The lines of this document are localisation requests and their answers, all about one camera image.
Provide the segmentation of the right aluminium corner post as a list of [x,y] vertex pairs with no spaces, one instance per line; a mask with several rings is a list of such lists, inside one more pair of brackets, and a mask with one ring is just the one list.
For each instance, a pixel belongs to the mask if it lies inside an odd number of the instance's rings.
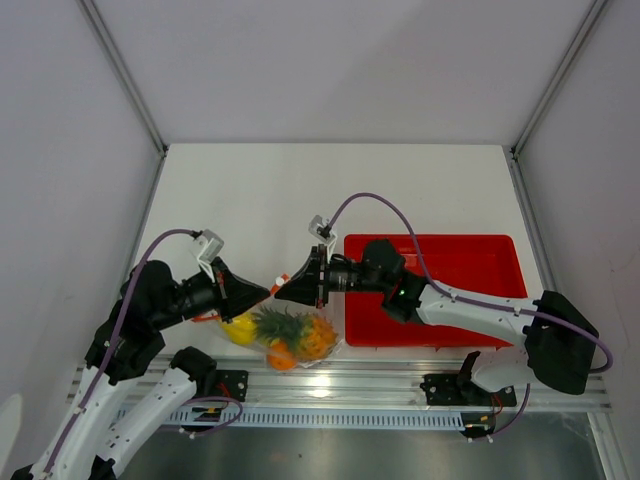
[[561,54],[541,95],[536,100],[534,108],[510,148],[510,155],[514,161],[518,161],[521,157],[525,147],[537,131],[581,55],[586,50],[591,37],[597,31],[611,4],[612,1],[610,0],[589,2],[586,13],[582,16],[574,33],[571,35],[568,45]]

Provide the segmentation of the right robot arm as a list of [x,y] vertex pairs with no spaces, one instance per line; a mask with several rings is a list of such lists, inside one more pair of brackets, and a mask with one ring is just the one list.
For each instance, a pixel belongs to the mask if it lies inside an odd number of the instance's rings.
[[380,293],[383,311],[399,323],[454,327],[506,342],[499,351],[466,357],[456,389],[468,403],[534,380],[568,395],[586,390],[599,333],[558,292],[530,299],[462,290],[411,272],[389,240],[375,239],[359,261],[313,247],[275,296],[321,308],[334,292]]

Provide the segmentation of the toy orange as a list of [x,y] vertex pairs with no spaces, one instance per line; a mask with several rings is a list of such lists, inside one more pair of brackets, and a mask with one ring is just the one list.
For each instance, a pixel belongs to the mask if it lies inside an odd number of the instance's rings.
[[282,341],[276,341],[269,347],[266,360],[273,369],[278,371],[291,370],[298,364],[296,357]]

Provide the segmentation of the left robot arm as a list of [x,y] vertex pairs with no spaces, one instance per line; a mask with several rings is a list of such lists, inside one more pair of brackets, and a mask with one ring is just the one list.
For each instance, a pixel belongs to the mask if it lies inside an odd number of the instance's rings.
[[49,446],[15,479],[116,479],[171,413],[192,400],[225,402],[217,362],[195,347],[173,357],[152,390],[116,413],[164,348],[163,330],[208,312],[224,321],[267,299],[267,288],[234,275],[215,258],[213,272],[178,283],[158,260],[139,264],[85,356],[80,388]]

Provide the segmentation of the yellow toy lemon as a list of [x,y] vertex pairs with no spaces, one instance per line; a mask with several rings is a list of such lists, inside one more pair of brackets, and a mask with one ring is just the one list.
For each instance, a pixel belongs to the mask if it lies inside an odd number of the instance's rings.
[[251,312],[235,317],[231,322],[222,322],[222,330],[229,340],[240,346],[252,344],[256,340],[256,324]]

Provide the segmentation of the aluminium mounting rail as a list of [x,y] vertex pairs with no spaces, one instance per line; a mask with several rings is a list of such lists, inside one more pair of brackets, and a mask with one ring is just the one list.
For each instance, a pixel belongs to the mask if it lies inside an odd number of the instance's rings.
[[[161,379],[170,357],[152,361],[147,373],[126,397],[125,404],[141,400]],[[445,360],[331,359],[287,372],[271,369],[263,357],[218,360],[222,370],[249,372],[247,405],[273,408],[407,410],[426,407],[419,388],[423,376],[449,373],[459,362]],[[601,375],[591,376],[586,392],[571,396],[532,382],[526,412],[604,413],[612,410]]]

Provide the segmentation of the toy pineapple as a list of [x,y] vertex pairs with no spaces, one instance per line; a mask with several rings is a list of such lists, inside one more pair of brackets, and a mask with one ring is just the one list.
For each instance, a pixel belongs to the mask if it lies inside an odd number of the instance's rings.
[[258,341],[269,347],[282,341],[299,361],[322,360],[338,343],[332,324],[317,314],[261,307],[254,319]]

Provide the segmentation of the aluminium corner post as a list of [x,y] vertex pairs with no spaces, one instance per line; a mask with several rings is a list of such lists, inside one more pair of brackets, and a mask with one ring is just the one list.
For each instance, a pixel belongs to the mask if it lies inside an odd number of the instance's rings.
[[125,99],[143,128],[154,150],[160,157],[164,157],[168,150],[160,130],[153,119],[146,101],[136,84],[133,75],[122,55],[113,34],[110,31],[100,9],[95,1],[78,0],[76,5],[84,16],[89,29],[102,51],[112,73],[118,82]]
[[591,37],[597,31],[611,4],[612,1],[610,0],[589,2],[586,13],[582,16],[574,33],[571,35],[568,45],[561,54],[541,95],[536,100],[534,108],[510,148],[510,155],[514,161],[518,161],[521,157],[525,147],[537,131],[581,55],[586,50]]

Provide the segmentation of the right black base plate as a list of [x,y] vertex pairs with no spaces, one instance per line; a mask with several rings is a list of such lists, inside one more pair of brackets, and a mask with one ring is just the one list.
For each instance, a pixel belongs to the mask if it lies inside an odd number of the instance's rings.
[[459,380],[457,374],[433,373],[423,376],[420,389],[429,406],[460,407],[515,407],[515,391],[512,387],[488,392],[470,381]]

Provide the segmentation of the clear zip top bag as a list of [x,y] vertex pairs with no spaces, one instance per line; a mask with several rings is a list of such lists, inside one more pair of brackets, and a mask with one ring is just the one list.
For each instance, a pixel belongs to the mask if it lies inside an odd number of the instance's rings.
[[211,311],[192,321],[204,324],[220,338],[264,356],[269,367],[288,371],[328,359],[342,339],[323,311],[275,298],[289,276],[276,278],[270,296],[229,322]]

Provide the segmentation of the red plastic tray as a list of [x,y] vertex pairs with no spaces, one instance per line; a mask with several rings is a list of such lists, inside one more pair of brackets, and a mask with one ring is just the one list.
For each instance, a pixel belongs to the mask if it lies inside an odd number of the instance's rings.
[[511,237],[481,234],[351,234],[344,239],[344,255],[356,261],[376,239],[387,239],[405,258],[405,267],[422,276],[422,265],[455,299],[427,287],[418,319],[392,319],[382,307],[381,293],[345,295],[345,336],[354,347],[508,347],[519,341],[520,321],[511,325],[507,314],[460,301],[476,298],[504,304],[528,296]]

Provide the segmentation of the left aluminium corner post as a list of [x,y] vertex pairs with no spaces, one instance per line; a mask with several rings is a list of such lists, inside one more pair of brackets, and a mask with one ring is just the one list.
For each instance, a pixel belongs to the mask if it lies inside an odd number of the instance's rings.
[[102,51],[112,73],[118,82],[125,99],[143,128],[154,150],[160,157],[164,157],[168,150],[160,130],[153,119],[146,101],[136,84],[133,75],[122,55],[113,34],[110,31],[100,9],[95,1],[78,0],[76,5],[84,16],[89,29]]

